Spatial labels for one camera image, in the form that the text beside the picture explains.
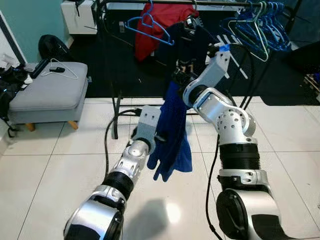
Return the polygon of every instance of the white tile floor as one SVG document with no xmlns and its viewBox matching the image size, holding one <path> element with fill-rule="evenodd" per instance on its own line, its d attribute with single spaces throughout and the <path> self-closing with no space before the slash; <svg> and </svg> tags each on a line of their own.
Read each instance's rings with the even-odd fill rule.
<svg viewBox="0 0 320 240">
<path fill-rule="evenodd" d="M 128 98 L 122 102 L 163 101 Z M 255 136 L 261 166 L 268 172 L 285 232 L 295 238 L 319 239 L 320 108 L 266 106 L 255 97 L 249 112 L 258 123 Z M 22 127 L 0 159 L 0 239 L 63 239 L 71 213 L 102 181 L 103 137 L 112 116 L 109 98 L 86 99 L 77 131 L 64 123 L 37 124 L 35 132 Z M 121 156 L 136 124 L 135 117 L 119 119 L 119 140 L 108 137 L 110 166 Z M 193 172 L 174 172 L 163 183 L 153 181 L 154 172 L 145 168 L 127 204 L 122 239 L 216 239 L 207 225 L 205 196 L 217 134 L 199 116 L 187 117 L 186 131 Z M 215 210 L 221 187 L 215 177 L 211 186 L 210 217 L 222 235 Z"/>
</svg>

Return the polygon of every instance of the red clothing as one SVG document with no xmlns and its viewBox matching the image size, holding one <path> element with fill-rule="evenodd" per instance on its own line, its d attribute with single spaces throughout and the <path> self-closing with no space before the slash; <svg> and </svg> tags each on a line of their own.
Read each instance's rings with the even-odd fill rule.
<svg viewBox="0 0 320 240">
<path fill-rule="evenodd" d="M 144 6 L 143 11 L 141 12 L 141 17 L 147 12 L 150 6 L 150 3 L 147 3 Z M 191 14 L 194 14 L 195 17 L 199 15 L 198 11 L 195 11 L 192 5 L 162 3 L 153 4 L 153 9 L 150 14 L 152 15 L 154 21 L 159 23 L 164 29 L 170 27 L 173 24 L 184 22 Z M 143 22 L 149 25 L 151 25 L 152 23 L 150 17 L 148 16 L 143 19 Z M 139 20 L 138 22 L 137 29 L 159 39 L 161 39 L 164 34 L 164 31 L 157 25 L 154 25 L 153 28 L 147 27 L 142 25 L 141 20 Z M 153 51 L 157 49 L 158 44 L 159 41 L 137 32 L 135 34 L 136 59 L 138 61 L 144 60 L 147 56 L 149 56 Z"/>
</svg>

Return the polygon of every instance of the teal wall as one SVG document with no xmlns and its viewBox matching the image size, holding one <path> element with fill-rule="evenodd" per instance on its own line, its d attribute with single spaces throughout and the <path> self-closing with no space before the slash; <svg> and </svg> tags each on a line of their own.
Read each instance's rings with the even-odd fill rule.
<svg viewBox="0 0 320 240">
<path fill-rule="evenodd" d="M 0 0 L 0 10 L 8 22 L 28 62 L 40 59 L 38 42 L 42 35 L 69 38 L 60 4 L 62 0 Z"/>
</svg>

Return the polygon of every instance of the blue cloth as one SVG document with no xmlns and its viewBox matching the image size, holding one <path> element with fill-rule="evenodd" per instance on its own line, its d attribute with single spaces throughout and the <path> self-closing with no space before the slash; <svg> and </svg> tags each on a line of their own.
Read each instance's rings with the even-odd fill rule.
<svg viewBox="0 0 320 240">
<path fill-rule="evenodd" d="M 149 169 L 155 169 L 153 176 L 157 180 L 161 174 L 166 182 L 174 170 L 180 172 L 192 171 L 192 157 L 186 133 L 187 106 L 178 96 L 179 86 L 170 82 L 166 92 L 165 102 L 162 105 L 161 115 L 156 132 L 166 139 L 166 142 L 157 141 L 154 152 L 147 162 Z"/>
</svg>

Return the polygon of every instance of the gray stool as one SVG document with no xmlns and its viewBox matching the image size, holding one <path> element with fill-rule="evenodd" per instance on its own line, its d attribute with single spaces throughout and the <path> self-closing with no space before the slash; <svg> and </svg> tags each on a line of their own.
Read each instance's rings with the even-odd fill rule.
<svg viewBox="0 0 320 240">
<path fill-rule="evenodd" d="M 32 132 L 35 123 L 68 122 L 75 130 L 78 129 L 76 121 L 80 120 L 84 107 L 87 81 L 87 65 L 80 62 L 63 62 L 77 76 L 71 79 L 55 73 L 39 76 L 33 80 L 24 91 L 19 91 L 10 102 L 9 119 L 14 124 L 26 124 Z M 54 62 L 54 67 L 64 67 Z M 49 63 L 42 72 L 49 71 Z M 73 76 L 65 69 L 63 73 Z"/>
</svg>

